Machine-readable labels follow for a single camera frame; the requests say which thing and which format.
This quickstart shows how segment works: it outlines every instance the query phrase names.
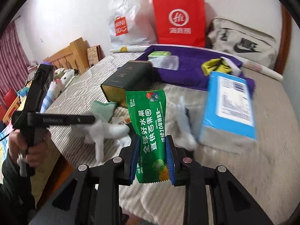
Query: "person's arm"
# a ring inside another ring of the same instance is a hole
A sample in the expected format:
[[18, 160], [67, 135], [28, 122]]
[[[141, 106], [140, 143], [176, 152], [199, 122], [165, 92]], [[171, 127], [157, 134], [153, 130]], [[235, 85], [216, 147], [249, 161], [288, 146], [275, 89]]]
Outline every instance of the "person's arm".
[[[49, 132], [45, 139], [50, 139]], [[3, 184], [0, 185], [0, 202], [6, 201], [7, 206], [13, 210], [14, 217], [17, 217], [22, 224], [26, 224], [28, 212], [35, 209], [35, 200], [31, 194], [30, 177], [20, 176], [17, 159], [19, 149], [26, 150], [27, 144], [23, 136], [15, 131], [9, 135], [8, 146], [8, 155], [2, 164]], [[45, 157], [47, 148], [47, 141], [29, 147], [25, 161], [31, 167], [38, 167]]]

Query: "purple towel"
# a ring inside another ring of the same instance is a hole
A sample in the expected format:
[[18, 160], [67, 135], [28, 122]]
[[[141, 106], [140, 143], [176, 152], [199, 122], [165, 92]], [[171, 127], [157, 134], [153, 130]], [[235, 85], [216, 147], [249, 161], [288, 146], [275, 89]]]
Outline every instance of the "purple towel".
[[[168, 51], [172, 55], [179, 57], [178, 71], [162, 68], [153, 68], [154, 80], [176, 86], [207, 91], [209, 76], [205, 76], [201, 69], [202, 63], [211, 59], [226, 57], [238, 67], [242, 62], [233, 56], [224, 55], [221, 52], [212, 52], [203, 49], [179, 47], [179, 46], [150, 46], [145, 53], [136, 60], [147, 61], [148, 55], [154, 51]], [[253, 95], [255, 82], [253, 79], [246, 78], [243, 73], [239, 76], [247, 81], [250, 95]]]

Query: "silver screw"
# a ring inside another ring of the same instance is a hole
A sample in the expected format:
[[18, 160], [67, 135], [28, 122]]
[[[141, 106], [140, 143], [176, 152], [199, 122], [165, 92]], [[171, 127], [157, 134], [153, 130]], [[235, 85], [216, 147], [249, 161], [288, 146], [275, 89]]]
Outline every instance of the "silver screw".
[[121, 157], [115, 157], [114, 159], [113, 159], [113, 162], [114, 163], [119, 163], [119, 162], [121, 162], [122, 161], [122, 158]]
[[183, 160], [184, 163], [191, 163], [192, 162], [192, 159], [189, 158], [189, 157], [184, 157], [182, 160]]
[[88, 168], [87, 165], [81, 164], [81, 165], [78, 167], [78, 170], [79, 170], [79, 171], [85, 171], [87, 168]]
[[221, 173], [224, 173], [226, 172], [226, 168], [224, 166], [218, 166], [218, 171], [221, 172]]

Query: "black box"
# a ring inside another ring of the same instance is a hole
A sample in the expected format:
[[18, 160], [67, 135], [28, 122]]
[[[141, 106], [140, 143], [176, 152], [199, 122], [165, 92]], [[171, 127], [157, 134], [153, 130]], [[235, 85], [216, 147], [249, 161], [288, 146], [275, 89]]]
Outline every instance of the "black box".
[[152, 64], [129, 61], [101, 84], [107, 101], [127, 108], [126, 91], [147, 91], [153, 84]]

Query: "wooden floor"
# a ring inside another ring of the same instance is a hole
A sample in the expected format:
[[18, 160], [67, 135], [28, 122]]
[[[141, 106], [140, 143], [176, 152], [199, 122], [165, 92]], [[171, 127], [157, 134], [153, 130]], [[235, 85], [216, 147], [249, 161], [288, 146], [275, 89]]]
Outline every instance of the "wooden floor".
[[[66, 180], [66, 178], [74, 171], [74, 168], [70, 163], [66, 161], [66, 159], [61, 155], [58, 158], [58, 161], [53, 168], [53, 171], [47, 181], [47, 184], [43, 190], [42, 196], [37, 203], [37, 208], [40, 209], [53, 195], [53, 193], [58, 189], [58, 187]], [[139, 217], [130, 214], [128, 211], [124, 211], [129, 215], [129, 220], [126, 225], [138, 225], [141, 221]]]

